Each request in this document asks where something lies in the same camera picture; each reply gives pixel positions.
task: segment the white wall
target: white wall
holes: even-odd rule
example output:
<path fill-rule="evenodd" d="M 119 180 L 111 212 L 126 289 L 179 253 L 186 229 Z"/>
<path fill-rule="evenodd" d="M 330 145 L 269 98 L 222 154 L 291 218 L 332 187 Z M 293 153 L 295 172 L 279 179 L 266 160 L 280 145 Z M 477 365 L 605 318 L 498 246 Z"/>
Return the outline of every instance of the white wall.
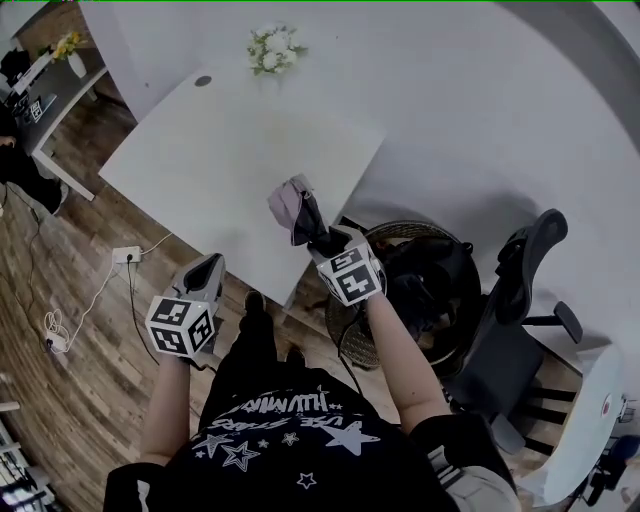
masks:
<path fill-rule="evenodd" d="M 0 32 L 11 38 L 48 2 L 3 2 L 0 5 Z"/>
<path fill-rule="evenodd" d="M 310 52 L 281 94 L 326 102 L 388 134 L 348 214 L 367 225 L 435 220 L 475 244 L 488 287 L 511 232 L 560 209 L 569 237 L 539 270 L 534 312 L 564 300 L 588 332 L 640 361 L 640 158 L 590 83 L 509 12 L 494 4 L 81 6 L 139 119 L 201 62 L 239 73 L 249 29 L 295 24 Z"/>

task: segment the star print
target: star print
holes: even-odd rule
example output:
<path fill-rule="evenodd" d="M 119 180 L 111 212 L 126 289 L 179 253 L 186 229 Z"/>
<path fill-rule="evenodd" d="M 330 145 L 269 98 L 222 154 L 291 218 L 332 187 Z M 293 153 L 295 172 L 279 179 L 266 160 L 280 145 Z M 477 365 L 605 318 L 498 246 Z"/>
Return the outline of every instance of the star print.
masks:
<path fill-rule="evenodd" d="M 298 439 L 295 432 L 293 434 L 285 434 L 284 439 L 282 440 L 283 443 L 287 443 L 289 446 L 296 441 L 300 441 L 300 439 Z"/>
<path fill-rule="evenodd" d="M 253 452 L 251 450 L 248 450 L 247 449 L 247 445 L 248 444 L 249 444 L 249 441 L 245 441 L 244 443 L 242 443 L 237 448 L 231 448 L 230 446 L 222 446 L 222 449 L 225 452 L 227 452 L 227 454 L 229 455 L 227 457 L 227 460 L 225 460 L 222 463 L 222 467 L 229 466 L 231 464 L 235 464 L 242 471 L 244 471 L 246 473 L 247 472 L 247 464 L 249 462 L 249 459 L 253 459 L 254 457 L 257 457 L 258 455 L 260 455 L 258 452 Z"/>
<path fill-rule="evenodd" d="M 329 441 L 326 446 L 344 446 L 347 450 L 357 456 L 362 453 L 362 443 L 375 443 L 376 441 L 380 441 L 377 437 L 367 436 L 360 432 L 360 429 L 362 428 L 361 421 L 354 421 L 344 430 L 335 427 L 327 427 L 325 425 L 321 425 L 320 428 L 322 428 L 322 430 L 327 434 L 331 434 L 333 436 L 333 439 Z"/>
<path fill-rule="evenodd" d="M 212 436 L 211 434 L 207 434 L 207 440 L 202 441 L 201 443 L 198 443 L 197 445 L 195 445 L 193 447 L 193 450 L 195 450 L 196 448 L 202 448 L 203 446 L 206 446 L 207 451 L 209 452 L 209 458 L 211 459 L 213 458 L 213 454 L 216 452 L 216 448 L 218 447 L 219 444 L 232 443 L 232 442 L 233 440 L 229 439 L 225 435 Z"/>
<path fill-rule="evenodd" d="M 317 484 L 318 482 L 313 479 L 313 473 L 309 473 L 308 475 L 300 473 L 300 480 L 298 480 L 296 483 L 304 487 L 305 490 L 309 490 L 309 487 Z"/>

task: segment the hand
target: hand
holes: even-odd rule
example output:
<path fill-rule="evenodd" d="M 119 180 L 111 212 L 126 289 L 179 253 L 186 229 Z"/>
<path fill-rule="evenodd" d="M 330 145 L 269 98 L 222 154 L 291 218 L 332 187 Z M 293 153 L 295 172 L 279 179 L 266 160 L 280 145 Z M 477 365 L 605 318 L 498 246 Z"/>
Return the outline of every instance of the hand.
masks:
<path fill-rule="evenodd" d="M 351 245 L 347 251 L 317 265 L 316 269 L 331 294 L 347 307 L 383 292 L 382 264 L 371 254 L 364 236 L 362 243 Z"/>
<path fill-rule="evenodd" d="M 16 147 L 15 137 L 0 137 L 0 146 L 10 146 L 12 148 L 15 148 Z"/>

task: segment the cable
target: cable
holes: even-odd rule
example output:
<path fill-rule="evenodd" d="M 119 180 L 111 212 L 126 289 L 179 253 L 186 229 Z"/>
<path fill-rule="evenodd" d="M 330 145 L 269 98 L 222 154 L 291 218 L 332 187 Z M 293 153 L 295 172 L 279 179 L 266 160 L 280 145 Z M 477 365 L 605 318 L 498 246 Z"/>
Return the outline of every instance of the cable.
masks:
<path fill-rule="evenodd" d="M 147 347 L 147 344 L 145 343 L 144 338 L 142 337 L 142 333 L 140 332 L 140 329 L 138 329 L 138 321 L 136 320 L 136 308 L 133 304 L 134 289 L 133 289 L 133 281 L 131 280 L 131 262 L 130 261 L 127 261 L 127 274 L 129 274 L 129 296 L 131 297 L 131 314 L 133 315 L 133 325 L 135 326 L 136 332 L 138 333 L 138 337 L 142 342 L 142 346 L 147 351 L 147 354 L 149 354 L 149 357 L 153 359 L 154 363 L 156 363 L 157 365 L 160 365 L 160 363 L 158 363 L 158 360 L 155 357 L 153 357 L 153 354 L 149 350 L 149 347 Z"/>
<path fill-rule="evenodd" d="M 35 215 L 35 218 L 37 218 L 37 214 L 33 211 L 33 209 L 31 211 Z M 31 259 L 31 270 L 29 270 L 29 292 L 31 293 L 31 301 L 29 302 L 29 307 L 27 308 L 27 312 L 26 312 L 27 316 L 29 316 L 29 313 L 31 312 L 31 308 L 33 307 L 33 303 L 36 300 L 35 294 L 33 293 L 33 283 L 32 283 L 33 271 L 35 270 L 35 266 L 36 266 L 36 263 L 33 257 L 33 242 L 35 242 L 36 237 L 40 234 L 40 227 L 42 225 L 40 222 L 38 222 L 38 220 L 36 220 L 36 224 L 38 227 L 34 235 L 31 237 L 31 241 L 29 242 L 29 257 Z"/>
<path fill-rule="evenodd" d="M 164 242 L 167 238 L 169 238 L 173 233 L 169 233 L 167 236 L 165 236 L 162 240 L 160 240 L 156 245 L 154 245 L 151 249 L 147 249 L 146 251 L 143 251 L 140 253 L 140 256 L 144 256 L 145 254 L 149 254 L 151 251 L 153 251 L 154 249 L 156 249 L 162 242 Z"/>
<path fill-rule="evenodd" d="M 181 357 L 180 359 L 182 359 L 185 363 L 188 363 L 189 366 L 193 366 L 199 372 L 203 372 L 205 370 L 211 370 L 214 373 L 214 375 L 218 373 L 218 371 L 215 368 L 213 368 L 211 365 L 203 364 L 202 366 L 199 366 L 198 363 L 196 363 L 193 359 L 190 359 L 188 357 Z"/>
<path fill-rule="evenodd" d="M 22 309 L 22 312 L 24 313 L 24 316 L 27 319 L 27 323 L 29 324 L 29 327 L 31 328 L 31 330 L 33 331 L 33 333 L 36 335 L 38 341 L 42 345 L 42 338 L 40 333 L 38 332 L 38 330 L 33 326 L 33 324 L 31 323 L 31 317 L 29 316 L 29 313 L 31 312 L 31 308 L 33 307 L 33 303 L 35 302 L 35 294 L 33 293 L 33 272 L 35 270 L 35 261 L 34 261 L 34 255 L 33 255 L 33 243 L 35 242 L 37 236 L 40 234 L 40 228 L 42 227 L 42 223 L 40 222 L 40 218 L 38 217 L 38 214 L 36 213 L 36 211 L 29 205 L 29 203 L 27 203 L 24 199 L 22 199 L 22 197 L 20 197 L 18 195 L 18 193 L 13 190 L 9 184 L 5 184 L 5 192 L 4 192 L 4 199 L 2 201 L 2 205 L 0 206 L 0 209 L 4 209 L 4 206 L 7 204 L 7 202 L 9 201 L 9 190 L 11 190 L 11 192 L 14 193 L 14 195 L 20 199 L 20 201 L 22 201 L 27 208 L 29 209 L 29 212 L 31 213 L 33 220 L 36 223 L 36 232 L 34 233 L 34 235 L 31 237 L 31 240 L 29 241 L 29 259 L 31 260 L 31 269 L 29 270 L 29 293 L 31 294 L 31 298 L 29 301 L 29 307 L 25 308 L 24 304 L 22 304 L 22 302 L 20 302 L 20 299 L 18 299 L 18 295 L 16 294 L 15 291 L 12 290 L 13 296 L 16 299 L 16 302 L 18 303 L 18 305 L 20 306 L 20 308 Z M 4 279 L 4 281 L 7 283 L 7 285 L 9 286 L 9 289 L 11 289 L 11 285 L 9 284 L 9 281 L 7 280 L 7 278 L 2 275 L 2 278 Z"/>
<path fill-rule="evenodd" d="M 78 328 L 76 329 L 76 332 L 73 333 L 73 337 L 71 339 L 69 339 L 69 331 L 62 326 L 62 312 L 59 309 L 56 309 L 55 311 L 49 312 L 45 315 L 44 317 L 44 328 L 47 331 L 51 331 L 54 334 L 58 334 L 58 335 L 62 335 L 63 338 L 65 338 L 65 347 L 64 349 L 58 349 L 56 347 L 54 347 L 53 345 L 51 345 L 51 351 L 54 354 L 61 354 L 62 352 L 69 352 L 69 350 L 71 349 L 71 345 L 73 345 L 73 342 L 76 340 L 76 337 L 78 336 L 78 333 L 80 332 L 80 329 L 82 329 L 82 325 L 84 324 L 84 319 L 87 317 L 87 315 L 89 314 L 89 312 L 93 309 L 93 306 L 96 303 L 96 300 L 98 298 L 98 296 L 104 291 L 105 287 L 107 286 L 107 283 L 109 282 L 109 280 L 112 277 L 115 277 L 116 275 L 118 275 L 117 273 L 115 275 L 113 274 L 113 267 L 114 267 L 114 262 L 111 262 L 111 268 L 109 269 L 109 273 L 107 274 L 107 277 L 105 278 L 104 282 L 102 283 L 102 286 L 100 287 L 100 289 L 98 290 L 98 292 L 93 296 L 93 300 L 91 301 L 91 305 L 89 306 L 89 309 L 87 309 L 83 314 L 82 314 L 82 318 L 80 319 L 80 325 L 78 325 Z"/>
<path fill-rule="evenodd" d="M 13 294 L 14 299 L 16 300 L 16 302 L 18 303 L 18 305 L 20 306 L 20 309 L 22 309 L 22 312 L 24 313 L 25 318 L 27 319 L 27 323 L 29 324 L 29 327 L 31 328 L 31 330 L 33 331 L 33 334 L 36 335 L 36 339 L 38 340 L 38 342 L 40 343 L 40 348 L 43 349 L 43 352 L 47 351 L 47 347 L 45 345 L 42 344 L 42 336 L 40 335 L 40 333 L 38 332 L 38 330 L 33 326 L 33 324 L 31 323 L 31 318 L 29 318 L 29 315 L 27 315 L 27 310 L 25 309 L 25 307 L 23 306 L 22 302 L 20 302 L 20 299 L 18 298 L 18 295 L 16 294 L 15 291 L 13 291 L 11 289 L 11 283 L 9 283 L 9 280 L 4 276 L 4 274 L 2 274 L 0 272 L 0 277 L 2 278 L 2 280 L 7 283 L 7 286 L 9 287 L 9 290 L 11 290 L 11 293 Z"/>
<path fill-rule="evenodd" d="M 133 296 L 135 293 L 135 289 L 133 288 L 133 281 L 131 280 L 131 262 L 127 261 L 127 274 L 129 274 L 129 296 L 131 297 L 131 315 L 133 316 L 133 325 L 136 328 L 136 332 L 138 333 L 138 338 L 140 338 L 140 341 L 142 342 L 142 346 L 144 347 L 144 349 L 147 351 L 147 354 L 149 354 L 149 357 L 151 359 L 153 359 L 153 362 L 156 363 L 158 366 L 160 366 L 160 363 L 158 363 L 158 360 L 153 357 L 153 354 L 151 353 L 151 351 L 149 350 L 149 348 L 147 347 L 147 344 L 144 342 L 144 338 L 142 337 L 142 333 L 140 332 L 140 329 L 138 328 L 138 321 L 136 319 L 136 308 L 133 302 Z M 193 361 L 193 360 L 189 360 L 190 364 L 193 364 L 196 368 L 200 369 L 198 367 L 198 365 Z M 198 414 L 198 412 L 193 408 L 193 406 L 191 404 L 189 404 L 189 409 L 191 410 L 191 412 L 193 414 L 195 414 L 198 418 L 200 418 L 200 415 Z"/>
<path fill-rule="evenodd" d="M 338 343 L 336 343 L 336 347 L 338 348 L 338 359 L 340 359 L 340 362 L 347 370 L 347 373 L 349 373 L 350 377 L 353 379 L 353 383 L 356 385 L 356 388 L 358 388 L 358 393 L 360 393 L 360 396 L 364 396 L 364 393 L 362 393 L 362 388 L 360 387 L 360 383 L 358 382 L 358 379 L 356 379 L 356 376 L 353 373 L 353 370 L 349 368 L 347 361 L 345 361 L 344 357 L 342 357 L 342 342 L 344 341 L 344 338 L 347 335 L 347 332 L 349 331 L 349 329 L 351 329 L 358 322 L 358 320 L 360 320 L 360 317 L 362 316 L 363 311 L 364 309 L 362 308 L 362 306 L 360 306 L 360 308 L 356 312 L 356 315 L 353 317 L 353 320 L 351 320 L 351 322 L 345 325 L 344 329 L 342 329 L 342 333 L 340 334 Z"/>

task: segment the white table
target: white table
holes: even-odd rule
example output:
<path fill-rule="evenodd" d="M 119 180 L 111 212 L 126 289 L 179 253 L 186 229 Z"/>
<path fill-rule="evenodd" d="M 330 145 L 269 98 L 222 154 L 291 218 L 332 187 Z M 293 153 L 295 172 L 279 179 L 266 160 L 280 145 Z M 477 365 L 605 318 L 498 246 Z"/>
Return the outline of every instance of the white table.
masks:
<path fill-rule="evenodd" d="M 83 78 L 78 78 L 74 74 L 69 63 L 54 62 L 49 64 L 42 76 L 33 83 L 29 91 L 30 101 L 34 101 L 38 96 L 44 100 L 52 93 L 57 97 L 37 123 L 21 127 L 21 134 L 24 149 L 28 155 L 39 161 L 84 198 L 92 201 L 94 194 L 55 163 L 42 149 L 74 105 L 107 72 L 98 50 L 78 50 L 78 53 L 87 68 L 87 74 Z"/>
<path fill-rule="evenodd" d="M 214 81 L 196 87 L 200 76 Z M 100 175 L 196 250 L 222 253 L 232 274 L 287 305 L 310 256 L 290 246 L 268 196 L 304 173 L 333 223 L 383 140 L 330 107 L 288 101 L 249 72 L 229 78 L 205 66 L 142 120 Z"/>
<path fill-rule="evenodd" d="M 569 496 L 602 454 L 623 399 L 622 356 L 614 345 L 575 352 L 582 385 L 560 441 L 537 470 L 516 478 L 534 495 L 534 506 L 553 505 Z"/>

